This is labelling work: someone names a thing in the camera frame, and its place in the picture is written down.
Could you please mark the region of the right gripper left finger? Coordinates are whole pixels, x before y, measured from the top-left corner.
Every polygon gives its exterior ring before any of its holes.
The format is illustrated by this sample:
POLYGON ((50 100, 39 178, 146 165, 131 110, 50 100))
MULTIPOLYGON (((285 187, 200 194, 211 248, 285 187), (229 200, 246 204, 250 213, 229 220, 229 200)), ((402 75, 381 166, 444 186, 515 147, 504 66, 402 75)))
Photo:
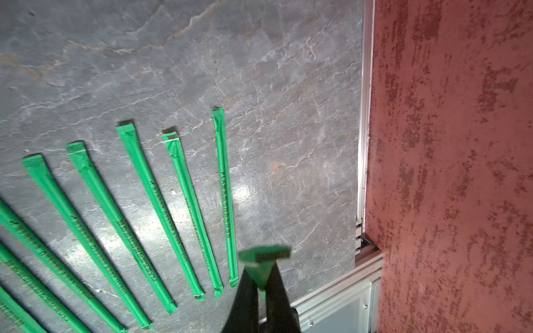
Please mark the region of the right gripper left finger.
POLYGON ((247 270, 243 270, 233 306, 222 333, 258 333, 258 287, 247 270))

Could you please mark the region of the green straw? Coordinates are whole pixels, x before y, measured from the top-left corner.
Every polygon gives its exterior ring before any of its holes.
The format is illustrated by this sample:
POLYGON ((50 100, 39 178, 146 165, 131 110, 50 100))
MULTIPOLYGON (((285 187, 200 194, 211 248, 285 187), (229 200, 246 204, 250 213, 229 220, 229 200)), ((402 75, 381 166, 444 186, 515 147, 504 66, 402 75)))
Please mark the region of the green straw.
POLYGON ((25 333, 47 333, 47 331, 1 287, 1 312, 6 315, 16 327, 25 333))
POLYGON ((262 298, 266 298, 267 283, 277 261, 290 257, 291 246, 287 245, 258 246, 238 252, 238 260, 243 263, 262 298))
POLYGON ((158 183, 156 182, 142 151, 134 124, 131 122, 123 123, 117 126, 116 130, 179 261, 195 301, 204 301, 205 294, 198 282, 196 274, 194 273, 187 251, 181 241, 178 229, 172 219, 172 215, 167 207, 162 192, 158 187, 158 183))
POLYGON ((213 110, 213 120, 215 125, 219 177, 221 183, 223 222, 225 226, 226 248, 228 253, 229 284, 231 288, 235 288, 239 284, 239 271, 226 141, 226 122, 223 108, 215 108, 213 110))
POLYGON ((89 227, 87 227, 69 198, 62 191, 54 175, 51 173, 44 156, 41 154, 28 155, 22 159, 22 165, 55 209, 60 213, 69 229, 73 232, 77 240, 79 240, 101 273, 104 274, 140 327, 144 330, 151 330, 153 326, 148 316, 136 301, 127 284, 89 227))
POLYGON ((77 333, 91 333, 80 321, 3 243, 1 262, 5 264, 49 309, 77 333))
POLYGON ((72 142, 67 145, 66 150, 80 177, 83 179, 93 197, 104 211, 104 214, 117 231, 120 239, 123 241, 126 248, 137 262, 137 265, 143 272, 144 277, 155 291, 155 295, 157 295, 167 313, 173 314, 178 310, 176 303, 165 287, 165 284, 152 264, 146 251, 142 247, 133 229, 130 227, 126 218, 122 214, 122 211, 119 209, 115 199, 112 197, 110 191, 106 187, 102 177, 100 176, 97 168, 94 166, 94 163, 89 156, 84 142, 72 142))
POLYGON ((214 289, 215 300, 219 299, 224 293, 223 282, 219 274, 215 255, 208 237, 208 233, 203 222, 201 209, 199 207, 197 195, 194 185, 187 168, 185 160, 185 153, 180 141, 180 137, 176 131, 162 134, 163 141, 169 155, 171 156, 174 168, 180 182, 180 186, 190 213, 190 217, 197 234, 198 243, 201 247, 203 258, 208 269, 210 280, 214 289))
POLYGON ((62 282, 103 319, 114 332, 127 332, 126 327, 102 305, 98 298, 70 271, 61 259, 3 201, 1 201, 1 225, 30 249, 62 282))

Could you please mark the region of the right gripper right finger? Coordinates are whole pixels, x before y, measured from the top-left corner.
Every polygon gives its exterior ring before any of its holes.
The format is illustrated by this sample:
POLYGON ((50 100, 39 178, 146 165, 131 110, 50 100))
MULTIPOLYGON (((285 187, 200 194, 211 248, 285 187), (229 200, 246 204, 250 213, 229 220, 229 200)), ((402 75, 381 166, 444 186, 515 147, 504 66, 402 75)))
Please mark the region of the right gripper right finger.
POLYGON ((301 332, 277 264, 273 266, 266 284, 266 315, 269 332, 301 332))

